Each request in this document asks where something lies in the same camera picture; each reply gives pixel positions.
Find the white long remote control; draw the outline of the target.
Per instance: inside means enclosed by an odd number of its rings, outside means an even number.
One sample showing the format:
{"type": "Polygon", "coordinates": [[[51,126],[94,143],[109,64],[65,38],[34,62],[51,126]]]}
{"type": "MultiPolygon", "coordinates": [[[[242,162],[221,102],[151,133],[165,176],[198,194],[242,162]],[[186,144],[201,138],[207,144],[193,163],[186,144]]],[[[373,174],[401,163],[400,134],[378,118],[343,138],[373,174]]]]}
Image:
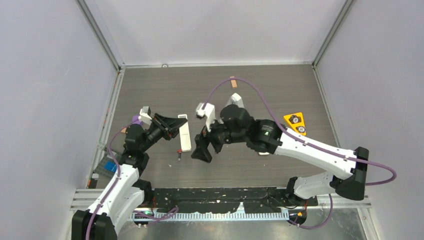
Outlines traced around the white long remote control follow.
{"type": "Polygon", "coordinates": [[[191,143],[191,137],[190,137],[190,128],[189,128],[189,122],[188,122],[188,116],[187,114],[179,114],[177,116],[179,119],[185,119],[186,123],[184,123],[179,128],[179,137],[180,137],[180,149],[183,152],[190,152],[192,150],[192,143],[191,143]]]}

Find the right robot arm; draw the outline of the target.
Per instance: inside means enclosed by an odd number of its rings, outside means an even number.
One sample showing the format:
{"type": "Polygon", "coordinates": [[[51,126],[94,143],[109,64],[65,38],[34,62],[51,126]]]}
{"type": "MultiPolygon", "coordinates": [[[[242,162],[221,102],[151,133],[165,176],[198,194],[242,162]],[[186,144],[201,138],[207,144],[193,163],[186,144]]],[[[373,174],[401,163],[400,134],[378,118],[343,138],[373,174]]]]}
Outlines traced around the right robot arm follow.
{"type": "Polygon", "coordinates": [[[212,146],[220,153],[224,145],[245,143],[257,153],[281,155],[304,161],[325,172],[309,177],[292,177],[286,186],[285,198],[299,205],[317,195],[336,193],[353,201],[365,197],[369,151],[341,149],[310,139],[270,119],[254,119],[245,108],[229,104],[221,110],[220,120],[215,107],[200,103],[196,117],[206,119],[205,126],[194,138],[196,148],[191,157],[207,163],[213,159],[212,146]]]}

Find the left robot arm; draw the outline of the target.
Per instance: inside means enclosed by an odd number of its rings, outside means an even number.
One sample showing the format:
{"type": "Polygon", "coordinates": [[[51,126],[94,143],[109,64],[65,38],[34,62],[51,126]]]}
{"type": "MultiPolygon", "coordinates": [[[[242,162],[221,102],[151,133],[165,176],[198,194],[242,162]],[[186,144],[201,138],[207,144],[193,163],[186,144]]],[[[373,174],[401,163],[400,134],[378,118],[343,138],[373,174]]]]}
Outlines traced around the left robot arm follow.
{"type": "Polygon", "coordinates": [[[140,178],[150,159],[147,150],[159,140],[176,138],[188,120],[183,117],[140,115],[125,126],[124,151],[114,158],[116,170],[106,188],[86,209],[77,210],[71,221],[73,240],[116,240],[138,207],[153,202],[149,181],[140,178]]]}

